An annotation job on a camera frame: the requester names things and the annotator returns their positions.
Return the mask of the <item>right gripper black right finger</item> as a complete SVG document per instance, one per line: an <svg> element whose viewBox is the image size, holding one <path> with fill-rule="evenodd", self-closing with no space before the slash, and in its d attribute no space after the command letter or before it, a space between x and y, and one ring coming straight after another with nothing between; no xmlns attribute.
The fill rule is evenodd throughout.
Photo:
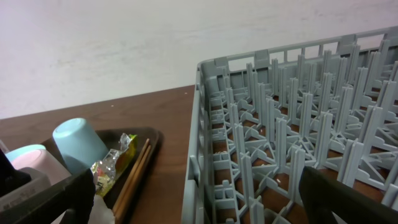
<svg viewBox="0 0 398 224"><path fill-rule="evenodd" d="M304 167L299 192L309 223L397 223L397 211L367 198L317 169Z"/></svg>

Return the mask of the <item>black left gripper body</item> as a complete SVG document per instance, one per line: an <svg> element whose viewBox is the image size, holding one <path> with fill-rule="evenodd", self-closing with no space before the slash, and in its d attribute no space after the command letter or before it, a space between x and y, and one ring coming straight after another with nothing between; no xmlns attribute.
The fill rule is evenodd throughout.
<svg viewBox="0 0 398 224"><path fill-rule="evenodd" d="M51 186L46 174L31 167L15 169L1 153L1 211L15 207Z"/></svg>

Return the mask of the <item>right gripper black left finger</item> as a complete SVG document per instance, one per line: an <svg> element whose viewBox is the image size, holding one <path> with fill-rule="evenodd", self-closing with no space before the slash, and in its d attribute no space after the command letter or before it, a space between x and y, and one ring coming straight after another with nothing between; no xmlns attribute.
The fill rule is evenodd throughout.
<svg viewBox="0 0 398 224"><path fill-rule="evenodd" d="M52 223L63 215L62 223L88 223L95 184L87 169L1 212L1 223Z"/></svg>

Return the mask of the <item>light blue small bowl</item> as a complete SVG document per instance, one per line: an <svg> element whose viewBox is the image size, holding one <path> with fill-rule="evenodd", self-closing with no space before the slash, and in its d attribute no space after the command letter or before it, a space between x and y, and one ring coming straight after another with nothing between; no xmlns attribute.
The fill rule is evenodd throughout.
<svg viewBox="0 0 398 224"><path fill-rule="evenodd" d="M5 153L5 156L7 157L7 159L10 162L12 162L17 157L19 157L19 156L21 156L21 155L23 155L25 153L28 153L30 151L37 150L37 149L46 150L46 147L41 145L41 144L31 144L31 145L28 145L28 146L20 147L18 149L13 150L13 151L9 151L9 152Z"/></svg>

